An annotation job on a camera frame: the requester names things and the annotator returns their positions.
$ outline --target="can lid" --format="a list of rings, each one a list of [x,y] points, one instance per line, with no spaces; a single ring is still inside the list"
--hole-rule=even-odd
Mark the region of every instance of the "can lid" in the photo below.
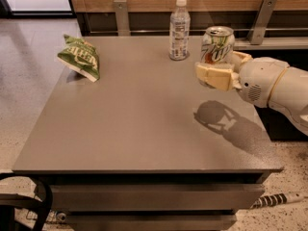
[[[233,29],[229,27],[214,26],[209,27],[205,32],[211,36],[227,37],[233,34]]]
[[[176,0],[176,6],[185,7],[187,4],[187,0]]]

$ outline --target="green snack bag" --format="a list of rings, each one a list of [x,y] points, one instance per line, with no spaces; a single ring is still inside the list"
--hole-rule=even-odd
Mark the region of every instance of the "green snack bag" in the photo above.
[[[92,82],[97,81],[99,79],[99,58],[96,48],[82,38],[64,35],[64,39],[66,48],[58,53],[58,59]]]

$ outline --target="black chair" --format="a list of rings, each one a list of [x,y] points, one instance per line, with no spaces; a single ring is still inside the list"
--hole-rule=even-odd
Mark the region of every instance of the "black chair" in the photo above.
[[[16,176],[14,174],[0,174],[0,180]],[[17,193],[0,193],[0,231],[42,230],[51,210],[52,192],[47,184],[39,182],[45,190],[45,198],[42,201]],[[28,209],[38,215],[33,229],[15,221],[15,208]]]

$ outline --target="metal bracket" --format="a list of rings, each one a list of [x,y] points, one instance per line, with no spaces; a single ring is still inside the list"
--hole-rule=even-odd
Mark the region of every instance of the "metal bracket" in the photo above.
[[[9,18],[12,15],[11,7],[7,0],[0,0],[0,18]]]
[[[276,1],[263,0],[254,25],[247,36],[250,44],[262,44]]]
[[[131,36],[126,0],[115,0],[115,19],[119,36]]]

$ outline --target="drawer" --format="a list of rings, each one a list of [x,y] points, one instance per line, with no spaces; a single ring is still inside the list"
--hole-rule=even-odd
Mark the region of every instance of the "drawer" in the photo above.
[[[236,222],[230,216],[67,216],[76,231],[204,231],[226,230]]]
[[[249,208],[264,192],[258,184],[51,186],[53,210],[197,211]]]

